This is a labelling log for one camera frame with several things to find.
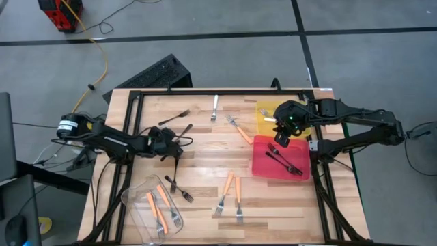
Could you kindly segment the red and black tool case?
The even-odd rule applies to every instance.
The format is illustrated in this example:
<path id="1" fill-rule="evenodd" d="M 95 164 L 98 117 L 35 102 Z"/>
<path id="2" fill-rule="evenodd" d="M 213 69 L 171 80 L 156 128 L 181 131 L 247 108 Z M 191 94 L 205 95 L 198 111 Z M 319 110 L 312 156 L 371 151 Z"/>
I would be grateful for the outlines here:
<path id="1" fill-rule="evenodd" d="M 83 10 L 82 0 L 38 0 L 38 5 L 58 31 L 74 33 L 79 22 L 63 1 L 70 6 L 78 17 L 81 15 Z"/>

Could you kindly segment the black metal fork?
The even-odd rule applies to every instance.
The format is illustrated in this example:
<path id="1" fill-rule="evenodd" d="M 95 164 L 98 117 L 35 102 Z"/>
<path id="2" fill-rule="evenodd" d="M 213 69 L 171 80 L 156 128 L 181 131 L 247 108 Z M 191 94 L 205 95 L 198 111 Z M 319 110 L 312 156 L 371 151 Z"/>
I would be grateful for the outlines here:
<path id="1" fill-rule="evenodd" d="M 189 124 L 183 131 L 180 133 L 176 139 L 176 142 L 180 141 L 180 138 L 183 137 L 187 132 L 189 132 L 190 129 L 192 129 L 193 125 Z"/>
<path id="2" fill-rule="evenodd" d="M 270 158 L 272 158 L 273 160 L 275 160 L 276 162 L 278 162 L 279 164 L 281 164 L 282 166 L 284 166 L 284 168 L 286 168 L 286 170 L 287 170 L 289 173 L 294 174 L 294 175 L 298 175 L 298 176 L 303 175 L 303 173 L 302 173 L 299 169 L 295 168 L 294 166 L 290 166 L 290 165 L 287 165 L 287 164 L 283 163 L 282 161 L 280 161 L 279 159 L 277 159 L 276 157 L 274 157 L 271 153 L 269 153 L 269 152 L 265 152 L 265 155 L 266 155 L 266 156 L 269 156 Z"/>
<path id="3" fill-rule="evenodd" d="M 178 164 L 179 164 L 179 159 L 175 159 L 175 167 L 174 167 L 174 173 L 173 173 L 173 180 L 172 180 L 172 185 L 170 188 L 170 193 L 174 194 L 176 191 L 176 186 L 177 186 L 177 182 L 176 182 L 176 175 L 177 175 L 177 170 L 178 170 Z"/>
<path id="4" fill-rule="evenodd" d="M 271 151 L 271 154 L 272 155 L 276 155 L 276 156 L 278 156 L 278 157 L 280 157 L 281 159 L 283 159 L 285 162 L 285 164 L 287 164 L 287 165 L 290 165 L 290 166 L 294 166 L 295 168 L 297 168 L 295 165 L 293 165 L 291 162 L 289 162 L 280 152 L 279 152 L 279 150 L 274 146 L 274 145 L 272 145 L 271 143 L 268 143 L 267 144 L 267 146 L 268 146 L 268 149 Z"/>
<path id="5" fill-rule="evenodd" d="M 170 177 L 168 177 L 168 175 L 165 176 L 165 180 L 170 182 L 173 187 L 175 187 L 177 190 L 179 190 L 181 192 L 181 194 L 182 194 L 182 197 L 186 201 L 188 201 L 190 203 L 194 202 L 194 198 L 188 192 L 186 192 L 186 191 L 182 190 L 181 188 L 179 188 L 179 186 L 177 185 L 176 181 L 173 181 L 172 179 L 170 179 Z"/>
<path id="6" fill-rule="evenodd" d="M 176 118 L 183 118 L 183 117 L 187 116 L 190 112 L 191 112 L 191 111 L 190 111 L 189 109 L 187 109 L 186 111 L 183 111 L 183 112 L 179 113 L 177 116 L 174 116 L 174 117 L 172 117 L 172 118 L 169 118 L 169 119 L 167 119 L 167 120 L 164 120 L 164 121 L 162 121 L 162 122 L 159 122 L 158 125 L 159 125 L 159 126 L 162 126 L 163 124 L 166 124 L 166 123 L 168 123 L 168 122 L 170 122 L 170 121 L 172 121 L 172 120 L 174 120 L 174 119 L 176 119 Z"/>

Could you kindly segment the black computer tower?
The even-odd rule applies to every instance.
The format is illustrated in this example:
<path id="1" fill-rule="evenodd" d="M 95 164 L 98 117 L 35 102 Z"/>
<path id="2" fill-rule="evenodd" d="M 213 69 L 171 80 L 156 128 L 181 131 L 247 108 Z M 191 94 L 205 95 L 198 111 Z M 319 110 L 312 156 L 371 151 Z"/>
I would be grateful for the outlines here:
<path id="1" fill-rule="evenodd" d="M 115 89 L 143 88 L 192 88 L 191 73 L 170 54 L 125 82 Z"/>

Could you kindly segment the clear plastic bin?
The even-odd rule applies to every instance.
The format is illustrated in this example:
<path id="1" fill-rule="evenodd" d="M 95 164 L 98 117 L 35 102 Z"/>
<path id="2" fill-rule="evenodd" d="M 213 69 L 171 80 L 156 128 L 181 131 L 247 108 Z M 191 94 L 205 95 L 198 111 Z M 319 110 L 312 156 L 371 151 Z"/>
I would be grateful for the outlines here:
<path id="1" fill-rule="evenodd" d="M 168 198 L 173 206 L 176 208 L 176 213 L 179 214 L 182 227 L 177 228 L 172 221 L 170 210 L 163 202 L 163 199 L 156 188 L 157 185 L 161 185 L 166 191 Z M 168 233 L 164 239 L 159 239 L 156 231 L 156 220 L 152 214 L 150 204 L 147 200 L 147 193 L 151 192 L 154 196 L 155 204 L 163 214 L 168 226 Z M 122 202 L 126 207 L 130 217 L 132 218 L 132 224 L 139 233 L 142 246 L 159 246 L 165 241 L 174 237 L 180 230 L 182 230 L 184 221 L 180 212 L 178 211 L 175 203 L 170 197 L 169 192 L 166 190 L 163 182 L 157 175 L 150 175 L 145 178 L 141 184 L 135 187 L 131 187 L 125 190 L 122 194 Z"/>

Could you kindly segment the black computer mouse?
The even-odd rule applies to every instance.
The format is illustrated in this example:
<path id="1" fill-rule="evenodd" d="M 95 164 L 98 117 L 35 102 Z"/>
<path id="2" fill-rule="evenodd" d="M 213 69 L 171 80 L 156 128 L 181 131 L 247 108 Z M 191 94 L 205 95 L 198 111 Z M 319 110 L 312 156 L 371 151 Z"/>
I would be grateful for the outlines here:
<path id="1" fill-rule="evenodd" d="M 23 215 L 12 217 L 5 227 L 7 246 L 23 246 L 27 242 L 27 222 Z"/>

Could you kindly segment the yellow tape roll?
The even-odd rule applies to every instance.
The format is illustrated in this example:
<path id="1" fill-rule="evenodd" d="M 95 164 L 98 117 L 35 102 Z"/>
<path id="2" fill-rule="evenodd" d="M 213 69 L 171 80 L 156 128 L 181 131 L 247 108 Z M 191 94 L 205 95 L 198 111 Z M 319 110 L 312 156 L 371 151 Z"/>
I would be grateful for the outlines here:
<path id="1" fill-rule="evenodd" d="M 38 217 L 38 223 L 41 235 L 47 234 L 51 230 L 53 225 L 53 222 L 49 217 Z"/>

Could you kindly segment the yellow translucent plastic bin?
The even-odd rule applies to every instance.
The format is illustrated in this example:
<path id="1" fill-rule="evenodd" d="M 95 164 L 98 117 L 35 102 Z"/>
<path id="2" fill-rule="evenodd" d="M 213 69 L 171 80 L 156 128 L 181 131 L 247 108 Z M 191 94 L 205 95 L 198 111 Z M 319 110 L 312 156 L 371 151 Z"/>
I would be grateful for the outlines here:
<path id="1" fill-rule="evenodd" d="M 257 118 L 257 132 L 259 135 L 265 135 L 269 137 L 274 137 L 277 132 L 274 131 L 274 128 L 277 126 L 275 122 L 265 122 L 264 116 L 260 113 L 260 109 L 265 109 L 269 112 L 270 115 L 273 116 L 275 109 L 282 103 L 284 100 L 276 100 L 276 101 L 258 101 L 256 103 L 255 115 Z"/>

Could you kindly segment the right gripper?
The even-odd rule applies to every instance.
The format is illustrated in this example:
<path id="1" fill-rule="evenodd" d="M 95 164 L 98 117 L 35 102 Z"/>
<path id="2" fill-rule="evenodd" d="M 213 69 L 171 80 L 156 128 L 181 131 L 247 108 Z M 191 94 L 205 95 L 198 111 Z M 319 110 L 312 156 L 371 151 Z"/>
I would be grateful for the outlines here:
<path id="1" fill-rule="evenodd" d="M 308 127 L 308 113 L 306 106 L 293 100 L 280 104 L 274 111 L 274 140 L 282 147 L 288 147 L 290 137 L 299 137 Z"/>

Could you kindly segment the orange-handled silver fork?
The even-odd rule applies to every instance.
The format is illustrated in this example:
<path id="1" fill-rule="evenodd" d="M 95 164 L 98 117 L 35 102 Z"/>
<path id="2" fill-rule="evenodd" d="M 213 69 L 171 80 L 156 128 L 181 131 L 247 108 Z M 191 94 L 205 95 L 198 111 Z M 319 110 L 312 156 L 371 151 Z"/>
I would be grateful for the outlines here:
<path id="1" fill-rule="evenodd" d="M 154 206 L 152 209 L 154 216 L 156 218 L 156 222 L 157 222 L 157 232 L 158 232 L 158 237 L 159 238 L 164 238 L 165 235 L 168 233 L 168 226 L 167 226 L 167 222 L 165 221 L 162 212 L 160 211 L 160 209 L 157 206 Z"/>
<path id="2" fill-rule="evenodd" d="M 240 135 L 244 138 L 244 140 L 249 144 L 252 145 L 253 144 L 253 140 L 242 130 L 241 127 L 239 127 L 237 125 L 237 123 L 235 122 L 235 120 L 230 116 L 230 115 L 226 115 L 226 119 L 228 120 L 228 122 L 233 125 L 237 131 L 240 133 Z"/>
<path id="3" fill-rule="evenodd" d="M 237 223 L 243 224 L 243 214 L 241 209 L 241 181 L 240 177 L 236 177 L 236 197 L 237 197 L 237 211 L 236 211 L 236 220 Z"/>
<path id="4" fill-rule="evenodd" d="M 177 228 L 181 228 L 182 227 L 181 218 L 179 214 L 176 213 L 176 208 L 171 204 L 170 199 L 166 194 L 166 191 L 163 189 L 163 187 L 160 184 L 158 184 L 156 188 L 158 189 L 158 192 L 160 193 L 163 202 L 167 205 L 168 209 L 170 210 L 173 223 Z"/>
<path id="5" fill-rule="evenodd" d="M 216 207 L 216 210 L 214 212 L 214 214 L 216 216 L 220 216 L 222 211 L 223 211 L 225 197 L 226 197 L 227 192 L 228 192 L 228 190 L 230 188 L 230 185 L 231 185 L 231 182 L 232 182 L 233 178 L 234 178 L 234 173 L 233 172 L 229 172 L 228 176 L 227 176 L 226 183 L 225 183 L 225 187 L 223 189 L 223 194 L 222 194 L 222 196 L 221 196 L 221 198 L 219 200 L 219 203 L 218 203 L 218 205 Z"/>
<path id="6" fill-rule="evenodd" d="M 156 207 L 155 200 L 154 200 L 154 196 L 152 195 L 151 192 L 147 193 L 147 200 L 148 200 L 148 202 L 150 204 L 150 208 L 151 208 L 152 214 L 153 214 L 153 216 L 154 216 L 154 218 L 156 220 L 156 231 L 157 231 L 157 234 L 158 234 L 158 238 L 160 240 L 164 239 L 164 236 L 165 236 L 164 227 L 163 227 L 163 225 L 160 222 L 160 219 L 159 219 L 159 216 L 158 216 L 157 207 Z"/>

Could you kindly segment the black floor beam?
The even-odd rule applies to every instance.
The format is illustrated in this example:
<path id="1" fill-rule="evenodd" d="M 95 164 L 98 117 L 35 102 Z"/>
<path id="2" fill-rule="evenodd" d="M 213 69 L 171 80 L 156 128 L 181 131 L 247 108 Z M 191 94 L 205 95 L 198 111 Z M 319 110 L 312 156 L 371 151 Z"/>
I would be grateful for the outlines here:
<path id="1" fill-rule="evenodd" d="M 89 185 L 85 182 L 61 174 L 56 174 L 55 172 L 50 172 L 22 161 L 17 161 L 16 171 L 12 177 L 20 178 L 21 176 L 26 175 L 32 175 L 33 179 L 41 184 L 77 193 L 79 195 L 87 195 L 89 191 Z"/>

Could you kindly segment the red translucent plastic bin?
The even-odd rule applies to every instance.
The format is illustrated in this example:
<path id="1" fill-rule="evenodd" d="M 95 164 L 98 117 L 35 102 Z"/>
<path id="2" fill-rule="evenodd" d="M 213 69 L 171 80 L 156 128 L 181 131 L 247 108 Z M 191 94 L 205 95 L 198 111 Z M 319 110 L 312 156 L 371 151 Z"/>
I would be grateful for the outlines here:
<path id="1" fill-rule="evenodd" d="M 289 173 L 284 166 L 265 155 L 265 152 L 271 153 L 267 144 L 274 145 L 279 152 L 293 165 L 303 172 L 302 176 Z M 273 155 L 283 163 L 280 157 Z M 282 147 L 274 141 L 273 137 L 256 135 L 253 140 L 253 158 L 252 174 L 254 176 L 273 178 L 280 180 L 305 181 L 311 174 L 309 145 L 306 141 L 300 139 L 290 140 L 288 147 Z"/>

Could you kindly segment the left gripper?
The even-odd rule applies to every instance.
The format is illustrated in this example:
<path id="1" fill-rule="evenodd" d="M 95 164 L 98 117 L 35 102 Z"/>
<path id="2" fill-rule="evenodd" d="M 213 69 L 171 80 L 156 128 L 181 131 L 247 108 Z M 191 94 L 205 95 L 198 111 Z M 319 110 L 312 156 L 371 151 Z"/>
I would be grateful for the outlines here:
<path id="1" fill-rule="evenodd" d="M 151 140 L 150 152 L 152 154 L 165 154 L 161 157 L 164 161 L 170 156 L 181 156 L 183 149 L 173 141 L 175 133 L 169 128 L 159 129 L 157 126 L 151 127 L 148 137 Z"/>

